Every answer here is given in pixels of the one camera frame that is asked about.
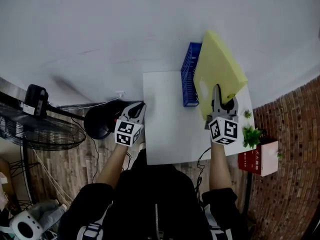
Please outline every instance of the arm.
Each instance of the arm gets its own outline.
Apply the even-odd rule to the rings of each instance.
[[[211,144],[209,188],[202,195],[204,213],[210,225],[211,234],[226,234],[228,239],[249,239],[248,226],[242,218],[231,189],[232,181],[223,145]]]
[[[221,144],[211,143],[211,162],[209,189],[220,190],[232,187],[231,176],[225,155],[225,148]]]
[[[112,155],[107,159],[102,171],[96,179],[96,183],[104,183],[110,185],[113,189],[116,188],[127,151],[127,146],[115,146]]]
[[[58,239],[77,239],[82,226],[99,220],[114,199],[122,165],[128,147],[117,145],[108,158],[95,184],[85,185],[72,202],[69,210],[62,216]]]

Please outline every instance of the red sign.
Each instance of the red sign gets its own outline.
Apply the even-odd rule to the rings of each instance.
[[[238,155],[239,169],[261,175],[261,145],[256,149],[239,153]]]

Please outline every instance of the black jacket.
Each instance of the black jacket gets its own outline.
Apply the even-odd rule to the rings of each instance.
[[[77,239],[79,229],[100,219],[112,201],[103,221],[106,240],[156,240],[157,230],[165,240],[248,238],[232,189],[209,191],[202,199],[204,208],[190,178],[172,165],[124,171],[116,190],[101,183],[81,189],[61,218],[58,239]]]

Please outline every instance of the red box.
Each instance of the red box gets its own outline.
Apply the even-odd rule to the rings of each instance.
[[[266,176],[278,170],[278,141],[257,145],[256,149],[239,153],[238,167],[241,170]]]

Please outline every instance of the wall outlet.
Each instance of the wall outlet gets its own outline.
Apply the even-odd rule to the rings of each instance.
[[[122,98],[126,95],[126,92],[124,90],[117,90],[115,91],[116,94],[118,94],[119,98]]]

